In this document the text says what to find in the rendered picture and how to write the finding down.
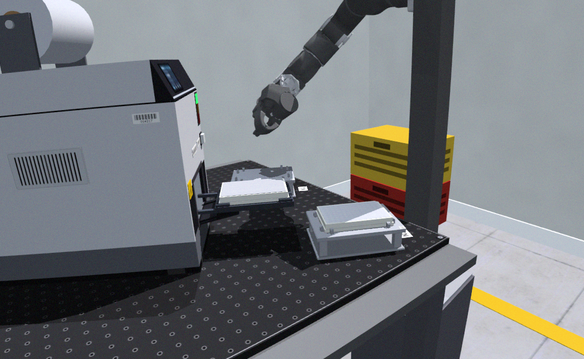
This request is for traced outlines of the white roll of foil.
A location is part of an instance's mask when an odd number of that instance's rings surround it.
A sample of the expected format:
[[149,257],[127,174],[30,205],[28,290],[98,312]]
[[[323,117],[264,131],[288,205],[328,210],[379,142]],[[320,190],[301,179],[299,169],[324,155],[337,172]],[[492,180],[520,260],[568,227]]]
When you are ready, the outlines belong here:
[[71,0],[0,0],[0,15],[31,13],[41,64],[75,63],[91,50],[94,27]]

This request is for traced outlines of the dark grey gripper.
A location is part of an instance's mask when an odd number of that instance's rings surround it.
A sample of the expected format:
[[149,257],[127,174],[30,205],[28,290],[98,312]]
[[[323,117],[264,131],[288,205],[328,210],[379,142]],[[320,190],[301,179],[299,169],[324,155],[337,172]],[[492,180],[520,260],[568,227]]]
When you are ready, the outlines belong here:
[[[296,88],[295,81],[294,78],[288,78],[285,87],[272,83],[262,90],[253,109],[254,136],[269,134],[278,128],[282,120],[298,110],[298,100],[291,94]],[[264,122],[265,115],[269,117],[267,125]]]

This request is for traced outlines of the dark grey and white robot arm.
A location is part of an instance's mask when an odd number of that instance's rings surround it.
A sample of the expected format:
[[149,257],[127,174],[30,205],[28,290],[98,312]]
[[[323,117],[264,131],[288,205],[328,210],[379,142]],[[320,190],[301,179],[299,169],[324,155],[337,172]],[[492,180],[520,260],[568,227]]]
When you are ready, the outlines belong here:
[[349,40],[348,35],[366,14],[380,14],[388,7],[407,6],[408,12],[413,12],[414,0],[343,0],[334,16],[331,14],[327,18],[303,46],[304,50],[292,60],[287,68],[283,69],[279,74],[280,77],[274,79],[273,83],[285,87],[285,80],[294,77],[296,88],[291,93],[294,96],[298,95],[319,68],[323,67],[341,48],[338,46],[342,42],[344,45]]

